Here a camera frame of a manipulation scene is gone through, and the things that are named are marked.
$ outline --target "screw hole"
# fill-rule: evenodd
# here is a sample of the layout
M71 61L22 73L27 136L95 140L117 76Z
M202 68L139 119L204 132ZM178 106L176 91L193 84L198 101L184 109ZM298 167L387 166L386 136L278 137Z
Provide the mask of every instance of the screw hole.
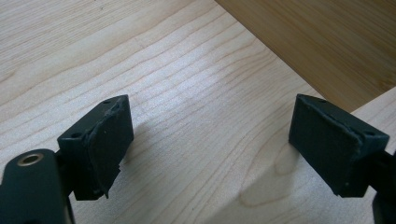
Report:
M72 135L70 135L72 138L78 138L82 135L82 133L72 133Z
M30 155L22 157L18 161L18 165L19 166L33 165L33 164L38 163L39 161L41 161L41 159L43 159L43 157L44 157L44 155L41 154L41 153L30 154Z
M364 131L364 133L367 134L367 135L370 135L370 136L374 136L375 135L375 133L370 132L370 131Z

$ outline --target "clamp jaw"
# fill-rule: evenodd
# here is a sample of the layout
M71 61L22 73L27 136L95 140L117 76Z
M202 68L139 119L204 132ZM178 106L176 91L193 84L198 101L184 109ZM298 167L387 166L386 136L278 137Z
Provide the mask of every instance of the clamp jaw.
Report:
M325 100L297 95L290 143L335 195L363 197L372 186L375 223L396 223L396 156L389 136Z
M75 223L69 194L79 201L108 197L133 140L128 96L103 101L58 138L56 153L36 149L7 164L0 223Z

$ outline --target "wooden table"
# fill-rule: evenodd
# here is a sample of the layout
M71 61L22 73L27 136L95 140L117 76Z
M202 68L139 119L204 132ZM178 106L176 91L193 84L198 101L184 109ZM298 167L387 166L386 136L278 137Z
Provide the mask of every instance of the wooden table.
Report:
M3 1L0 26L1 171L129 94L135 140L108 200L70 197L77 223L373 222L371 189L334 196L288 144L318 93L214 1ZM354 113L389 151L395 99Z

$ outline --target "light wood grain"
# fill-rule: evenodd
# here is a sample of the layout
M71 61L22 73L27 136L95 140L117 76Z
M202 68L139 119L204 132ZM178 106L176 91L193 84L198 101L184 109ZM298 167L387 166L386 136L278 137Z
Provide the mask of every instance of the light wood grain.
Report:
M396 85L394 1L218 2L347 111Z
M108 200L71 195L77 223L373 222L288 144L296 93L318 93L214 1L0 8L1 172L129 94L135 140ZM394 137L395 96L357 113Z

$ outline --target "wood grain pattern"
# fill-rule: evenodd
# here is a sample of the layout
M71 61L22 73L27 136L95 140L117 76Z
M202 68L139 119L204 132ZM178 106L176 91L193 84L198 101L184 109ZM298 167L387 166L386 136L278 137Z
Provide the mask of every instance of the wood grain pattern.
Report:
M396 85L394 1L217 2L347 111Z
M77 223L373 222L372 192L333 196L288 144L296 93L318 93L214 1L0 8L0 179L129 94L135 140L108 200L71 196ZM357 112L392 139L395 91Z

